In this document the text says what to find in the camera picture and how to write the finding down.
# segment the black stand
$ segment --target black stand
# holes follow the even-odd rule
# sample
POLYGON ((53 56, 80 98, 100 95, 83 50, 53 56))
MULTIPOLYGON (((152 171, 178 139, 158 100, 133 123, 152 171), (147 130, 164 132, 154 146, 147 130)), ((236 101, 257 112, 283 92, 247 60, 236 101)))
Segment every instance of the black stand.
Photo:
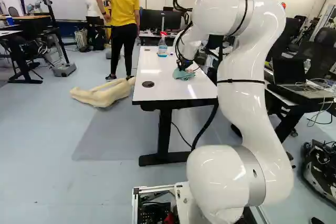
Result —
MULTIPOLYGON (((48 6, 49 14, 50 14, 50 16, 51 16, 51 20, 52 20, 52 24, 53 24, 52 26, 53 26, 54 28, 59 28, 58 25, 57 25, 57 22, 56 22, 56 18, 55 18, 55 14, 54 14, 53 8, 51 7, 52 2, 51 2, 50 0, 43 0, 43 2, 44 2, 45 5, 48 6)), ((60 45, 61 48, 62 48, 62 52, 63 52, 64 58, 65 58, 65 61, 66 61, 67 64, 69 64, 70 61, 69 61, 67 52, 66 52, 66 50, 65 50, 65 48, 64 48, 64 43, 63 43, 62 38, 61 38, 61 35, 60 35, 60 33, 59 33, 59 29, 57 29, 57 30, 55 31, 55 35, 57 36, 58 43, 59 43, 59 45, 60 45)))
POLYGON ((139 166, 162 165, 186 162, 190 152, 168 152, 172 122, 171 109, 160 110, 157 153, 139 157, 139 166))

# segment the black table leg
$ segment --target black table leg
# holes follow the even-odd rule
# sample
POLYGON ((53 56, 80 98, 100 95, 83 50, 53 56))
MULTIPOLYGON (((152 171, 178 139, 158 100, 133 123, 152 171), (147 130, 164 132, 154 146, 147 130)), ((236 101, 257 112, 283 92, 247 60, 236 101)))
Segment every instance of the black table leg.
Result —
POLYGON ((24 59, 24 54, 22 53, 20 47, 19 47, 19 44, 15 41, 11 41, 9 40, 8 41, 8 46, 10 47, 11 49, 11 53, 10 53, 10 56, 11 58, 16 61, 21 73, 17 73, 15 74, 14 76, 21 76, 23 75, 25 77, 24 80, 15 80, 15 78, 11 77, 9 79, 9 83, 30 83, 30 84, 41 84, 42 81, 41 80, 33 80, 31 79, 30 75, 29 75, 29 71, 30 71, 30 68, 29 66, 27 65, 27 62, 26 60, 24 59))
POLYGON ((162 165, 186 162, 190 152, 168 152, 172 110, 160 110, 159 139, 157 153, 139 157, 139 166, 162 165))
POLYGON ((281 143, 286 140, 303 115, 304 112, 292 113, 292 111, 290 111, 286 117, 281 120, 281 123, 275 129, 281 143))

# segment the table top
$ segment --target table top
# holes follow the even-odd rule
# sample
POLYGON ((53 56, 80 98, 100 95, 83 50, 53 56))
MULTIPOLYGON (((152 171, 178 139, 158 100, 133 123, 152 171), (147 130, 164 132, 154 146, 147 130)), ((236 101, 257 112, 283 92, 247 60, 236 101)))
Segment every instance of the table top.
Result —
POLYGON ((170 55, 172 51, 172 47, 168 47, 168 56, 161 58, 156 54, 157 47, 142 46, 140 48, 133 104, 143 101, 217 98, 217 86, 210 81, 201 69, 197 69, 198 65, 196 63, 190 66, 190 69, 197 69, 195 77, 188 81, 173 78, 173 71, 177 68, 177 58, 175 54, 170 55), (154 87, 143 87, 142 83, 145 81, 154 82, 154 87))
MULTIPOLYGON (((177 33, 171 33, 170 35, 167 35, 167 38, 175 38, 177 33)), ((149 38, 161 38, 160 35, 154 34, 149 30, 146 31, 140 31, 139 37, 149 37, 149 38)))
POLYGON ((40 16, 22 16, 22 17, 13 17, 13 19, 39 19, 39 18, 50 18, 49 15, 40 15, 40 16))
MULTIPOLYGON (((273 72, 267 68, 264 69, 266 72, 270 73, 271 75, 273 75, 273 72)), ((277 94, 276 92, 273 92, 271 90, 269 90, 267 88, 267 85, 269 85, 270 83, 268 81, 265 80, 265 90, 267 90, 269 93, 271 93, 272 95, 274 95, 276 98, 278 98, 279 100, 281 100, 283 103, 285 103, 287 106, 296 106, 298 105, 297 103, 294 103, 290 100, 288 100, 287 98, 277 94)))
POLYGON ((5 37, 11 34, 21 33, 22 31, 0 31, 0 37, 5 37))
POLYGON ((14 27, 19 27, 20 25, 8 25, 8 26, 0 26, 0 30, 11 29, 14 27))

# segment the computer monitor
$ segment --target computer monitor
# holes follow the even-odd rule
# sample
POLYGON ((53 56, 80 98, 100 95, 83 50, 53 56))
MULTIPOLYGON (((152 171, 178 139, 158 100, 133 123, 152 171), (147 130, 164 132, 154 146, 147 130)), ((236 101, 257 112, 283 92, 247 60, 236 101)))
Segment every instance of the computer monitor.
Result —
POLYGON ((303 59, 273 58, 273 72, 276 85, 306 82, 303 59))
POLYGON ((181 12, 174 12, 172 10, 164 10, 164 29, 179 30, 181 28, 181 12))
POLYGON ((161 29, 162 26, 162 10, 142 10, 140 17, 140 30, 161 29))
POLYGON ((174 10, 174 7, 170 7, 170 6, 163 6, 163 10, 174 10))

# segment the desk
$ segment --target desk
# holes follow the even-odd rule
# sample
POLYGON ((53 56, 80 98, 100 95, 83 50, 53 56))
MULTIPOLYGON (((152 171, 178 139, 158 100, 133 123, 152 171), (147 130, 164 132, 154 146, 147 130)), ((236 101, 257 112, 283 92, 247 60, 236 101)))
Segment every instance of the desk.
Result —
MULTIPOLYGON (((196 76, 189 81, 175 80, 172 75, 177 67, 176 56, 160 58, 156 52, 157 47, 140 48, 133 93, 133 105, 140 105, 144 111, 160 110, 157 153, 141 156, 139 166, 185 162, 190 152, 168 152, 172 111, 217 103, 217 87, 201 69, 196 70, 196 76), (145 81, 154 82, 154 86, 143 87, 145 81)), ((190 66, 191 69, 197 67, 195 63, 190 66)))
POLYGON ((31 66, 27 65, 26 60, 24 59, 24 54, 22 53, 19 43, 13 40, 12 38, 15 35, 22 33, 22 31, 0 31, 0 39, 9 39, 7 44, 11 49, 10 56, 11 58, 16 61, 20 73, 10 77, 9 83, 31 83, 31 84, 41 84, 41 80, 32 80, 29 71, 35 68, 36 66, 32 64, 31 66), (24 80, 16 80, 19 76, 24 76, 24 80))
MULTIPOLYGON (((272 74, 272 72, 265 68, 265 71, 272 74)), ((307 81, 311 85, 316 85, 311 81, 307 81)), ((265 99, 266 99, 266 107, 269 114, 276 113, 280 111, 282 107, 288 110, 287 115, 281 119, 281 123, 275 128, 275 132, 280 140, 280 142, 284 142, 285 139, 289 136, 291 131, 298 124, 300 119, 303 117, 305 113, 310 112, 318 112, 321 109, 322 103, 316 104, 297 104, 289 99, 269 90, 267 85, 268 81, 265 80, 265 99)), ((327 109, 330 106, 330 102, 326 102, 323 106, 323 110, 327 109)))
POLYGON ((6 30, 21 30, 20 25, 12 25, 12 26, 0 26, 1 31, 6 31, 6 30))
MULTIPOLYGON (((177 33, 169 33, 166 36, 166 43, 168 46, 173 45, 176 35, 177 33)), ((156 46, 159 43, 159 40, 161 39, 160 35, 154 34, 149 30, 140 31, 139 37, 140 37, 142 46, 156 46)))

